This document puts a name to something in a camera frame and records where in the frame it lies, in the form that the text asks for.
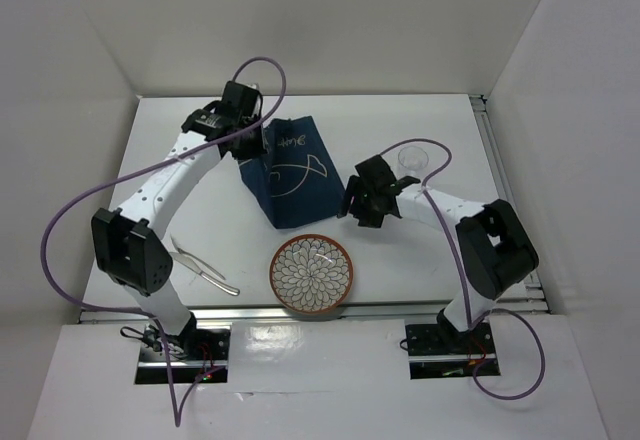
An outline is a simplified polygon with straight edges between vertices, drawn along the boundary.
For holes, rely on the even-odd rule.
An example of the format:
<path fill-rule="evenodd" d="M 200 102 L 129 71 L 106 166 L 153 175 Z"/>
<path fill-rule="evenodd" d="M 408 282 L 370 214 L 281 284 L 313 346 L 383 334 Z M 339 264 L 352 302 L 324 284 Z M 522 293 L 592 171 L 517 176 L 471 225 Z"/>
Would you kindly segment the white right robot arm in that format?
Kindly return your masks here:
<path fill-rule="evenodd" d="M 482 316 L 539 265 L 538 253 L 509 202 L 464 200 L 412 176 L 396 178 L 379 155 L 356 166 L 338 215 L 351 215 L 367 228 L 381 227 L 392 215 L 444 233 L 461 276 L 460 292 L 438 315 L 436 339 L 448 352 L 468 344 Z"/>

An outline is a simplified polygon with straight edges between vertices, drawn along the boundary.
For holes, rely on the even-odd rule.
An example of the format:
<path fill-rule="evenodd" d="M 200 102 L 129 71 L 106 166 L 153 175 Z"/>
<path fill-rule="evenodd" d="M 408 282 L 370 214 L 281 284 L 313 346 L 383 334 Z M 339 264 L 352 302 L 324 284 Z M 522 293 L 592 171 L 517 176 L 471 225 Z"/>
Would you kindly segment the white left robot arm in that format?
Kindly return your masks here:
<path fill-rule="evenodd" d="M 169 152 L 172 163 L 154 172 L 114 210 L 91 219 L 97 267 L 122 286 L 139 307 L 159 320 L 163 349 L 176 359 L 196 350 L 195 316 L 170 282 L 173 258 L 163 244 L 172 218 L 199 181 L 226 154 L 246 160 L 264 152 L 262 129 L 195 153 L 193 150 L 256 124 L 263 96 L 258 89 L 226 83 L 222 98 L 191 113 Z"/>

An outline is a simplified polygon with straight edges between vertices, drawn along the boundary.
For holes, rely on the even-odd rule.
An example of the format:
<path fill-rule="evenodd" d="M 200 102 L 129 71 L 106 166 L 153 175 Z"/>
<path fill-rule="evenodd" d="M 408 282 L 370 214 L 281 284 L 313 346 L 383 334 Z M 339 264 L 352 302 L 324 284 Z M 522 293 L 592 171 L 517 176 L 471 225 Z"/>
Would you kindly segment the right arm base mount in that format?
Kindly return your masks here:
<path fill-rule="evenodd" d="M 469 336 L 447 344 L 435 324 L 409 324 L 399 347 L 408 355 L 412 380 L 500 376 L 491 327 L 480 324 Z"/>

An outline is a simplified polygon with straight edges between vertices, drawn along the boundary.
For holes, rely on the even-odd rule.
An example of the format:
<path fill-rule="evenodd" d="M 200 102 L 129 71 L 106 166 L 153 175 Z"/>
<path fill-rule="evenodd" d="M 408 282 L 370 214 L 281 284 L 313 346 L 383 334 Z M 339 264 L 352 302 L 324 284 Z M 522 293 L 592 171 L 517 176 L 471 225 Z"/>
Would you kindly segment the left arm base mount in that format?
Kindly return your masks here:
<path fill-rule="evenodd" d="M 143 330 L 124 326 L 120 335 L 140 343 L 134 383 L 167 384 L 166 355 L 157 329 L 153 325 L 147 325 Z M 174 382 L 190 384 L 202 376 L 203 383 L 226 383 L 230 337 L 231 328 L 222 327 L 199 330 L 196 339 L 185 348 L 170 343 L 169 358 Z"/>

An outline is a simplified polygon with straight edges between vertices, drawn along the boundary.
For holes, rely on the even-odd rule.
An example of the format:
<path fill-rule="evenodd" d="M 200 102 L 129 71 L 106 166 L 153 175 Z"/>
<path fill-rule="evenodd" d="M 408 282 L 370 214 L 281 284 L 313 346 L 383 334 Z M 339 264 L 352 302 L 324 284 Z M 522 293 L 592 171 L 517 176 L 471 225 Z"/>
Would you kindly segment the blue fish placemat cloth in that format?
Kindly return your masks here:
<path fill-rule="evenodd" d="M 295 229 L 336 216 L 345 188 L 314 119 L 274 119 L 264 137 L 266 153 L 239 170 L 271 225 Z"/>

